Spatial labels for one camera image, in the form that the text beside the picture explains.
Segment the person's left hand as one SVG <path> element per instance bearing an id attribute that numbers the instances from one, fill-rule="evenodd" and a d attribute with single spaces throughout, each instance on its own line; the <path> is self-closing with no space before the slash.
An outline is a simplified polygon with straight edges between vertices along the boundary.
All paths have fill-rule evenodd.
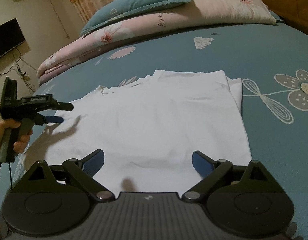
<path id="1" fill-rule="evenodd" d="M 1 142 L 4 136 L 4 132 L 6 129 L 8 128 L 18 128 L 20 127 L 21 123 L 14 121 L 13 119 L 7 119 L 7 120 L 1 120 L 0 121 L 0 148 L 1 148 Z M 30 136 L 33 134 L 33 130 L 31 129 L 27 134 L 22 135 L 18 141 L 16 141 L 13 144 L 13 149 L 15 151 L 15 153 L 20 154 L 23 153 L 25 151 L 25 148 L 27 147 L 29 140 L 30 140 Z"/>

